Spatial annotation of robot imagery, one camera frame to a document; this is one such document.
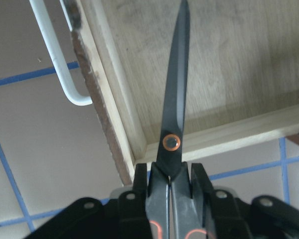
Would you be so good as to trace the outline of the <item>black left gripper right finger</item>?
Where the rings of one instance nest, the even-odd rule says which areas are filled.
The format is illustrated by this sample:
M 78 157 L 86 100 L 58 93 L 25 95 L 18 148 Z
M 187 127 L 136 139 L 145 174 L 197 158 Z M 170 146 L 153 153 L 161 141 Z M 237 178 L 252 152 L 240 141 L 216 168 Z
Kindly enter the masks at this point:
M 250 204 L 213 187 L 200 163 L 191 166 L 195 204 L 209 239 L 299 239 L 299 210 L 270 195 Z

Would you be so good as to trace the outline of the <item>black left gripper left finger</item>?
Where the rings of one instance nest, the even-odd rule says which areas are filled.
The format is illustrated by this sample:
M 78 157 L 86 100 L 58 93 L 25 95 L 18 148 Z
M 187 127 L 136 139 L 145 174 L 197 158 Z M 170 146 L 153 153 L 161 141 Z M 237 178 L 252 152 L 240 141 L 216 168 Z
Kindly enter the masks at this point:
M 85 197 L 76 200 L 37 230 L 29 239 L 150 239 L 146 215 L 147 166 L 138 164 L 131 190 L 103 205 Z

